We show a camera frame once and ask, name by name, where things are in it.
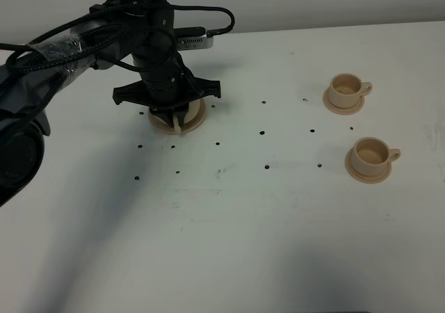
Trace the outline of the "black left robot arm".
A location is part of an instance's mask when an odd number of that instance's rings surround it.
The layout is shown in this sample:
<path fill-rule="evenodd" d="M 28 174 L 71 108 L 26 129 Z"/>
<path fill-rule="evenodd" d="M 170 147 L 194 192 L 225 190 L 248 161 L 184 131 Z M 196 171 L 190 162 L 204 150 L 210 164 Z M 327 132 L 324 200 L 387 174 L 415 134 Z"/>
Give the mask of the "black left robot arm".
<path fill-rule="evenodd" d="M 113 101 L 145 106 L 151 123 L 167 134 L 202 124 L 204 100 L 221 96 L 220 82 L 194 76 L 181 51 L 207 49 L 231 27 L 175 28 L 178 10 L 167 0 L 106 0 L 27 45 L 1 46 L 10 52 L 1 66 L 2 202 L 40 168 L 51 133 L 48 103 L 88 69 L 137 72 L 140 80 L 115 88 Z"/>

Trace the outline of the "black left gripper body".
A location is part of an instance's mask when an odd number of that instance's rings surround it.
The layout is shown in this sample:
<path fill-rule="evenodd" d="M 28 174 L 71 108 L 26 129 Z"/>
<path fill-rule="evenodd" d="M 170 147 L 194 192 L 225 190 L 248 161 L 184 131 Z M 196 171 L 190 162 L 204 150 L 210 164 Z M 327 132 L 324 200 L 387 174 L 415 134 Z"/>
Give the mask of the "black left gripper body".
<path fill-rule="evenodd" d="M 219 81 L 195 77 L 178 53 L 173 28 L 144 27 L 128 31 L 112 46 L 112 64 L 123 67 L 121 60 L 133 57 L 128 70 L 139 73 L 141 80 L 113 89 L 113 101 L 140 104 L 155 111 L 174 111 L 208 96 L 221 97 Z"/>

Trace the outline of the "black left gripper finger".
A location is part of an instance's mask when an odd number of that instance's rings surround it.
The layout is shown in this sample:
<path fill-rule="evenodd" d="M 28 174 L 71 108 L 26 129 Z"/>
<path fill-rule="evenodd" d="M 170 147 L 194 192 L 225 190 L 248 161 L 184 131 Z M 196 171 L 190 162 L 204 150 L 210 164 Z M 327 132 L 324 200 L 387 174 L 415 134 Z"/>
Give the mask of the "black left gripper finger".
<path fill-rule="evenodd" d="M 153 125 L 160 127 L 174 127 L 171 110 L 149 108 L 149 119 Z"/>
<path fill-rule="evenodd" d="M 184 120 L 188 112 L 189 112 L 189 103 L 185 103 L 175 108 L 175 115 L 177 117 L 179 125 L 184 124 Z"/>

